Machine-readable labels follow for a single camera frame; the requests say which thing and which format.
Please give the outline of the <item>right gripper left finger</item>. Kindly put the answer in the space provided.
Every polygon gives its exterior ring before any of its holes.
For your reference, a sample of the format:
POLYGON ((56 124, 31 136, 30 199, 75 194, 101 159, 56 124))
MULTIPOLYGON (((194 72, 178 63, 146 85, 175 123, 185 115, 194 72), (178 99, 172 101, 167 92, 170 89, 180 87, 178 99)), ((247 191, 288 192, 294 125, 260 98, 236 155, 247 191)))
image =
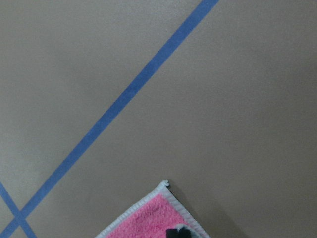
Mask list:
POLYGON ((178 229, 167 229, 166 238, 178 238, 178 229))

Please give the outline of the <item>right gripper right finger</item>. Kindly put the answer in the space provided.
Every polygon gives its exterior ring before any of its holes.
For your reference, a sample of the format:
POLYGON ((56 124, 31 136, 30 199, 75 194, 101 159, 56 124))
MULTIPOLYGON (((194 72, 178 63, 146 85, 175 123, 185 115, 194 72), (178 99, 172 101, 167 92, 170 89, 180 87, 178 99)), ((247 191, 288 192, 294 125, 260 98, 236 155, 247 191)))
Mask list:
POLYGON ((179 238, 191 238, 191 231, 187 228, 181 228, 179 230, 179 238))

